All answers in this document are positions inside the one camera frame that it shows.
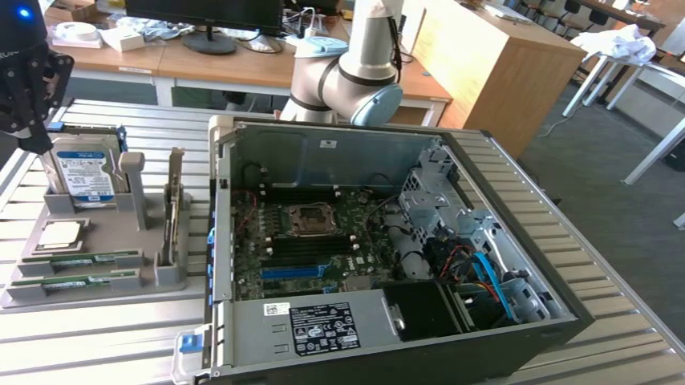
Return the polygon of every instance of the computer monitor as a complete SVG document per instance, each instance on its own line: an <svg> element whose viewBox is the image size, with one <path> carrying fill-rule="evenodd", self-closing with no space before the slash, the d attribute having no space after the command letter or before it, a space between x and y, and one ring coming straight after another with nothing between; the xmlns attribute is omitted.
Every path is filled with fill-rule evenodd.
<svg viewBox="0 0 685 385"><path fill-rule="evenodd" d="M278 34L283 0L127 0L127 15L207 26L207 33L187 35L183 43L203 54L226 55L235 45L226 36L212 34L212 27Z"/></svg>

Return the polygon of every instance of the white box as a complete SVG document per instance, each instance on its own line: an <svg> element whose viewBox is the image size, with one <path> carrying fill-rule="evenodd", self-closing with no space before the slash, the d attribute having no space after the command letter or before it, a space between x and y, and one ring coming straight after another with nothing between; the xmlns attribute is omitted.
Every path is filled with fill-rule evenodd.
<svg viewBox="0 0 685 385"><path fill-rule="evenodd" d="M146 45L143 36L135 30L124 26L119 26L111 30L102 30L100 35L107 45L119 52L136 50Z"/></svg>

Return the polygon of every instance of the motherboard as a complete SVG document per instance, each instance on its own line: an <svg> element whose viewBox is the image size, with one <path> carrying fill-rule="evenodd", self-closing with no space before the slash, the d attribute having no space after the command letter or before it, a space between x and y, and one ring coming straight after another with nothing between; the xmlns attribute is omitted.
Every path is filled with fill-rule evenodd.
<svg viewBox="0 0 685 385"><path fill-rule="evenodd" d="M237 299L369 290L391 281L387 198L370 188L234 191Z"/></svg>

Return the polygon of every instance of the blue pcie slot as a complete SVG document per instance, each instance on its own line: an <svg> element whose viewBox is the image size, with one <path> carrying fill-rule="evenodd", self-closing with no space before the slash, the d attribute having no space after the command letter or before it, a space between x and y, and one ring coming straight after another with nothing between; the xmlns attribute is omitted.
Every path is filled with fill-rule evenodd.
<svg viewBox="0 0 685 385"><path fill-rule="evenodd" d="M318 278L319 267L303 267L298 269L263 269L262 279L283 279L283 278Z"/></svg>

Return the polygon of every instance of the hard drive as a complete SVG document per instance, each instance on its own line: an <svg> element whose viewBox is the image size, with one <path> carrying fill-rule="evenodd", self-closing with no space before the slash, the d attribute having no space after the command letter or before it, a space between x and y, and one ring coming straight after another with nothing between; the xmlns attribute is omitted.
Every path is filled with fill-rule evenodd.
<svg viewBox="0 0 685 385"><path fill-rule="evenodd" d="M55 148L42 160L51 193L71 195L80 208L112 206L115 194L130 191L119 169L127 150L124 127L54 124L48 130Z"/></svg>

